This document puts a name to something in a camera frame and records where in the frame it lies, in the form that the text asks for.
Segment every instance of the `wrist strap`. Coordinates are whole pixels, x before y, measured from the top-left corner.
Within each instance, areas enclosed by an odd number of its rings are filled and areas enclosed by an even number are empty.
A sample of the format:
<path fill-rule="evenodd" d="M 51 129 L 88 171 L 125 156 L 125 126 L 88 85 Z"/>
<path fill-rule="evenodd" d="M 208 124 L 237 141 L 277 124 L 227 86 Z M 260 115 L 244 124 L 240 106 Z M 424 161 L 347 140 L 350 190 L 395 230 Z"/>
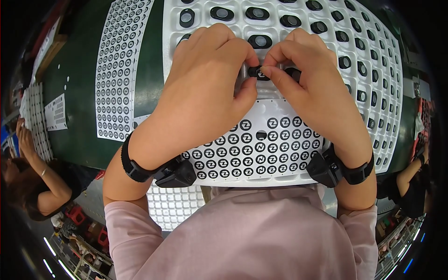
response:
<path fill-rule="evenodd" d="M 425 156 L 423 154 L 418 156 L 418 159 L 420 160 L 420 162 L 422 163 L 422 166 L 425 165 Z"/>

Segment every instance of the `green table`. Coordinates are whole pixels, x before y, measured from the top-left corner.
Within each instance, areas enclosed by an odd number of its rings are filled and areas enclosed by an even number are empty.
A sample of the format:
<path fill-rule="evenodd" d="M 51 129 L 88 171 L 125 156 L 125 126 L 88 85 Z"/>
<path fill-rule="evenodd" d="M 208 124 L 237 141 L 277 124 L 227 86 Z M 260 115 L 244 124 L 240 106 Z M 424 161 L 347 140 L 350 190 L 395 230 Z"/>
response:
<path fill-rule="evenodd" d="M 111 2 L 112 0 L 91 0 L 81 9 L 74 19 L 69 39 L 43 77 L 44 104 L 65 92 L 69 129 L 48 132 L 55 157 L 102 169 L 107 167 L 122 144 L 96 137 L 95 67 L 100 36 Z M 138 61 L 135 116 L 152 113 L 164 86 L 162 19 L 163 0 L 155 0 Z M 402 170 L 409 162 L 414 140 L 415 104 L 414 99 L 404 97 L 399 137 L 389 172 Z"/>

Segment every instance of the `pink sleeve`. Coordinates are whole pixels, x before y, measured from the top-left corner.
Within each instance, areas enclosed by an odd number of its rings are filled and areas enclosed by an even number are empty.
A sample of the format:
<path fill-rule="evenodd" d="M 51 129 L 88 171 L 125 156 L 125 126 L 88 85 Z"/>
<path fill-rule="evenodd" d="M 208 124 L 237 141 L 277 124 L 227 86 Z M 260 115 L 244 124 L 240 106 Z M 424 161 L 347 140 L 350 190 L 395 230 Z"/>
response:
<path fill-rule="evenodd" d="M 353 247 L 358 279 L 375 278 L 378 246 L 375 240 L 377 207 L 353 211 L 339 217 Z"/>
<path fill-rule="evenodd" d="M 148 213 L 130 202 L 111 202 L 104 212 L 116 278 L 132 279 L 162 243 L 162 230 Z"/>

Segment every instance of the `pink sweatshirt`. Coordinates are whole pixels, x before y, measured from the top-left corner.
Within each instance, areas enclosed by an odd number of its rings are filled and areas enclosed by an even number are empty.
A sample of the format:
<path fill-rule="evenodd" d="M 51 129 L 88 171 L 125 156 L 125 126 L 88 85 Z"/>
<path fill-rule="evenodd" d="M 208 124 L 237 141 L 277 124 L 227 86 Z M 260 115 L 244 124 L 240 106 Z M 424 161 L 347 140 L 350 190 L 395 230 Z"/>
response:
<path fill-rule="evenodd" d="M 374 278 L 376 206 L 336 219 L 313 187 L 224 189 L 165 240 L 143 209 L 108 204 L 117 279 Z"/>

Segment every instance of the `woman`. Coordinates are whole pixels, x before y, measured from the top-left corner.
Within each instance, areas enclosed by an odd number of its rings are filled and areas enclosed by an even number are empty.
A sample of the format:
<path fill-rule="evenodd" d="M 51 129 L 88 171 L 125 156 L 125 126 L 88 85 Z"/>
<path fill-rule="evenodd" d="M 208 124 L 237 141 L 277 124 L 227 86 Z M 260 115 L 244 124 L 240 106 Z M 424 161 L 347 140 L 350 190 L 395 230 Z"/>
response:
<path fill-rule="evenodd" d="M 409 218 L 416 219 L 428 212 L 432 202 L 429 181 L 429 148 L 403 171 L 393 173 L 378 184 L 377 198 L 388 197 L 399 205 Z"/>
<path fill-rule="evenodd" d="M 276 67 L 287 60 L 302 71 L 300 83 Z M 234 96 L 244 62 L 260 64 L 251 45 L 223 24 L 201 27 L 181 42 L 156 109 L 130 136 L 129 158 L 155 170 L 232 129 L 257 98 L 256 78 L 244 81 Z M 261 71 L 353 169 L 370 162 L 372 146 L 336 66 L 335 53 L 318 35 L 297 28 L 272 46 Z M 106 170 L 104 211 L 117 279 L 375 277 L 375 170 L 357 185 L 339 181 L 338 218 L 323 210 L 316 185 L 214 188 L 213 199 L 165 240 L 148 214 L 151 181 L 126 175 L 121 148 Z"/>
<path fill-rule="evenodd" d="M 1 171 L 7 184 L 8 203 L 24 208 L 35 221 L 50 219 L 63 206 L 87 189 L 98 174 L 86 168 L 52 160 L 48 164 L 34 150 L 31 132 L 24 127 L 25 119 L 17 121 L 16 134 L 23 158 L 2 157 Z"/>

